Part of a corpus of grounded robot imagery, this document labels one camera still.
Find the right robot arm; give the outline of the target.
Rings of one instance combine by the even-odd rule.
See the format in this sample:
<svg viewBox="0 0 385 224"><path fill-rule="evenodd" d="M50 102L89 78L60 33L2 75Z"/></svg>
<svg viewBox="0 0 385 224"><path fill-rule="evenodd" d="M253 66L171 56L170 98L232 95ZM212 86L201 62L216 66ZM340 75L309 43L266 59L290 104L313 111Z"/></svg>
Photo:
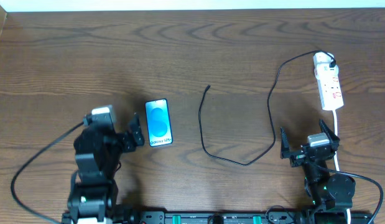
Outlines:
<svg viewBox="0 0 385 224"><path fill-rule="evenodd" d="M281 158L290 160L291 167L301 167L305 174L305 189L313 207L296 215L297 223L347 223L346 210L353 205L356 182L347 175L331 174L327 160L333 159L340 138L319 121L321 133L307 137L307 144L291 151L286 132L281 129Z"/></svg>

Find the white power strip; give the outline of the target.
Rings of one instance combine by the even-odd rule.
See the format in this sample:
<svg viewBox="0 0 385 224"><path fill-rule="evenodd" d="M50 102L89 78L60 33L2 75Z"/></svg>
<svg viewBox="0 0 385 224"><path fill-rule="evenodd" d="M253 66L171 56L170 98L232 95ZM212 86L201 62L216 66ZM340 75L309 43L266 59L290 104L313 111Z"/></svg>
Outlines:
<svg viewBox="0 0 385 224"><path fill-rule="evenodd" d="M339 68L332 54L317 52L313 56L314 75L317 79L318 91L322 109L335 111L344 105Z"/></svg>

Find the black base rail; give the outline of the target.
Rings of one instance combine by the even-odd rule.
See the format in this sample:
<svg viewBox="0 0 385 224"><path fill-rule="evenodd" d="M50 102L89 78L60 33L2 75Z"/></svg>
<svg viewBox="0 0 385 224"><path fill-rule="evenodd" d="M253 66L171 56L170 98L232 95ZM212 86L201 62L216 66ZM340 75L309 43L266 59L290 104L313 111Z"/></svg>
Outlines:
<svg viewBox="0 0 385 224"><path fill-rule="evenodd" d="M127 211L124 215L105 217L101 223L135 224L288 224L288 223L346 223L344 213L316 213L313 220L301 213L268 211L260 213L169 213L161 211Z"/></svg>

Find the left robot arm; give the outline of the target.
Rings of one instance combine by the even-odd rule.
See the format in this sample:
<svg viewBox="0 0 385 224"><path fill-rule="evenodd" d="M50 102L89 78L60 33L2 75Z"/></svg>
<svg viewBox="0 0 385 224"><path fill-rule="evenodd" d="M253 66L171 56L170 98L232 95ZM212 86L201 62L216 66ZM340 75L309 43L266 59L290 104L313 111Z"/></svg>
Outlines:
<svg viewBox="0 0 385 224"><path fill-rule="evenodd" d="M88 114L86 128L75 139L78 170L71 178L68 210L62 223L139 223L137 211L117 204L118 186L114 176L121 167L122 154L144 145L139 116L134 115L125 133L114 130L110 113Z"/></svg>

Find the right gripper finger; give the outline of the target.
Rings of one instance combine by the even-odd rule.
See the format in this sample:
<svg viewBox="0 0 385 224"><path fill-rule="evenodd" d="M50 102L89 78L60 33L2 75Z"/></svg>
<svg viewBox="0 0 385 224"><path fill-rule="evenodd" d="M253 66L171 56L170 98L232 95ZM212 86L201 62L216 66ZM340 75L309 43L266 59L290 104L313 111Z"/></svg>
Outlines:
<svg viewBox="0 0 385 224"><path fill-rule="evenodd" d="M289 141L287 139L286 132L283 127L280 127L281 132L281 159L289 159L290 158L290 146Z"/></svg>
<svg viewBox="0 0 385 224"><path fill-rule="evenodd" d="M319 120L319 127L323 133L328 137L330 144L338 144L340 142L340 138L326 125L324 120Z"/></svg>

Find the blue Galaxy smartphone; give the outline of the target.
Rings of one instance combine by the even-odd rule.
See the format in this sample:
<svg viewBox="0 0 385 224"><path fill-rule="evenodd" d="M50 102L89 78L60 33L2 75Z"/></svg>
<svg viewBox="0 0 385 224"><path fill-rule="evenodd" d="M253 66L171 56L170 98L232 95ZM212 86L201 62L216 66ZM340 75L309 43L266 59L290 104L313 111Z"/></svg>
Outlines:
<svg viewBox="0 0 385 224"><path fill-rule="evenodd" d="M173 143L168 101L163 98L145 103L147 131L151 147Z"/></svg>

